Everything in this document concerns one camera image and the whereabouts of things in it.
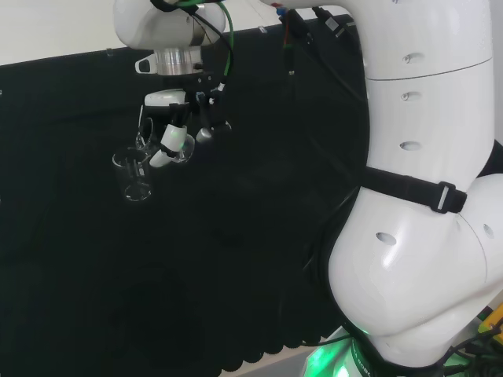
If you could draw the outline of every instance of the yellow object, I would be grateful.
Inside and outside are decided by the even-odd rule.
[[[491,330],[503,318],[503,304],[493,311],[479,326],[479,333]],[[503,333],[494,336],[494,339],[503,345]]]

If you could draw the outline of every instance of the black strap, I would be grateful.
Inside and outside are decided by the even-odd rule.
[[[176,9],[181,9],[184,12],[193,15],[197,10],[199,10],[199,7],[197,5],[192,5],[192,6],[184,6],[183,8],[180,8],[179,6],[168,4],[164,0],[150,0],[152,5],[154,5],[158,10],[162,10],[163,12],[173,12]]]
[[[161,144],[160,141],[154,140],[152,141],[152,144],[155,145],[157,148],[159,148],[160,151],[163,152],[168,157],[171,157],[172,159],[176,159],[178,157],[179,152],[170,150],[167,146]]]
[[[456,186],[451,183],[431,183],[372,167],[365,168],[361,186],[384,195],[428,206],[439,214],[461,212],[467,198],[466,192],[456,190]]]

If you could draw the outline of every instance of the glass beaker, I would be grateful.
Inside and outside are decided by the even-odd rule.
[[[149,155],[135,147],[123,147],[112,157],[120,191],[127,202],[141,202],[152,195]]]

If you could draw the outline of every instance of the white plastic casing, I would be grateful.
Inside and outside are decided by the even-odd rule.
[[[185,139],[187,137],[187,127],[176,127],[172,124],[168,124],[166,130],[164,131],[163,138],[161,139],[161,144],[170,149],[173,152],[180,152],[182,149]],[[163,167],[168,163],[174,161],[170,156],[166,155],[161,151],[157,153],[150,159],[151,167]]]
[[[288,8],[319,5],[346,8],[357,24],[365,75],[372,80],[436,75],[471,67],[493,56],[489,0],[282,0],[279,3]]]
[[[167,107],[170,104],[184,104],[185,91],[181,89],[162,90],[145,96],[145,106]]]
[[[217,4],[202,5],[197,14],[220,31],[226,27],[225,15]],[[196,22],[183,10],[165,13],[148,0],[116,0],[113,20],[116,34],[126,46],[154,50],[191,46]],[[203,46],[215,43],[218,35],[209,27],[203,27],[207,33]]]
[[[361,188],[329,260],[338,305],[384,359],[434,364],[503,288],[503,177],[470,188],[494,143],[489,0],[281,3],[341,5],[353,16],[369,99],[367,165],[468,190],[456,215]]]
[[[493,72],[489,60],[445,75],[367,80],[367,165],[466,192],[494,144]]]

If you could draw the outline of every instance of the glass cup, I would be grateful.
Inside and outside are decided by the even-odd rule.
[[[186,163],[189,161],[190,157],[194,153],[194,148],[196,147],[196,142],[194,138],[187,134],[185,137],[185,143],[183,144],[182,149],[178,153],[177,163]]]
[[[144,122],[140,121],[140,126],[138,127],[138,133],[136,139],[134,140],[136,144],[136,149],[145,152],[149,157],[152,157],[159,150],[154,142],[154,125],[150,118],[145,119]]]
[[[120,191],[127,202],[141,202],[152,195],[149,154],[123,147],[112,157]]]

